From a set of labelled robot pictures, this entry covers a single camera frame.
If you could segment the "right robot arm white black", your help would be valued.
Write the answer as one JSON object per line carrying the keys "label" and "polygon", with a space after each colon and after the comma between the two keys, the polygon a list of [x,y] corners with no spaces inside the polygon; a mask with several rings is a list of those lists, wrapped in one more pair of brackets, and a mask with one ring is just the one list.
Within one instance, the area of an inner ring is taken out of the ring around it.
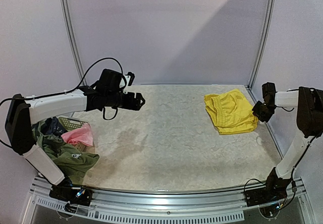
{"label": "right robot arm white black", "polygon": [[278,180],[291,180],[294,171],[312,142],[322,135],[322,90],[300,86],[298,89],[276,91],[275,84],[262,85],[263,102],[258,101],[252,113],[261,122],[268,122],[277,108],[296,112],[295,137],[281,162],[274,169]]}

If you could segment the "yellow shorts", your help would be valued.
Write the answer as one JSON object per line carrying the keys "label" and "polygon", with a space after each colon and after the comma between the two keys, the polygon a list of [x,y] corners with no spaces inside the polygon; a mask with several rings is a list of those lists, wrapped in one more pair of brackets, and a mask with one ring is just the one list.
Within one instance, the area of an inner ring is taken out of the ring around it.
{"label": "yellow shorts", "polygon": [[204,96],[205,109],[220,135],[250,133],[257,128],[258,118],[252,105],[239,89]]}

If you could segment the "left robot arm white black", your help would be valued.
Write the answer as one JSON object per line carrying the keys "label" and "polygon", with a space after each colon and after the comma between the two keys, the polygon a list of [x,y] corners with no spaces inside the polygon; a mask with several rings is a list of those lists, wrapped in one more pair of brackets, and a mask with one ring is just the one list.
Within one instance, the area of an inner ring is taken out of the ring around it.
{"label": "left robot arm white black", "polygon": [[9,147],[23,156],[52,185],[56,185],[55,192],[63,200],[72,200],[75,197],[74,188],[63,182],[66,174],[36,144],[32,126],[51,117],[80,111],[105,111],[107,107],[138,111],[144,106],[145,99],[141,93],[127,90],[134,78],[131,72],[123,75],[104,69],[91,86],[78,86],[74,90],[48,96],[24,98],[21,94],[14,95],[8,100],[10,107],[5,121]]}

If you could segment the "olive green garment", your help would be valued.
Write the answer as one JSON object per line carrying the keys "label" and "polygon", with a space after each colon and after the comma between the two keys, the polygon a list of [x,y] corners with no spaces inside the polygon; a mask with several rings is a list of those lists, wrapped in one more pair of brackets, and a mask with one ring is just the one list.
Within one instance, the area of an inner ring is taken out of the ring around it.
{"label": "olive green garment", "polygon": [[86,173],[96,165],[99,155],[76,149],[61,136],[45,135],[45,120],[32,125],[33,137],[50,159],[72,183],[82,184]]}

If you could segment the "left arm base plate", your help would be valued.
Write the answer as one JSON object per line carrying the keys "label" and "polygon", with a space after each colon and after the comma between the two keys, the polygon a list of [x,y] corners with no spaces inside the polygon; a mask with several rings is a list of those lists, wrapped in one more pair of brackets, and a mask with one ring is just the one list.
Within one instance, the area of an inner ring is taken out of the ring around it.
{"label": "left arm base plate", "polygon": [[83,206],[90,206],[92,195],[84,186],[52,186],[49,193],[51,198]]}

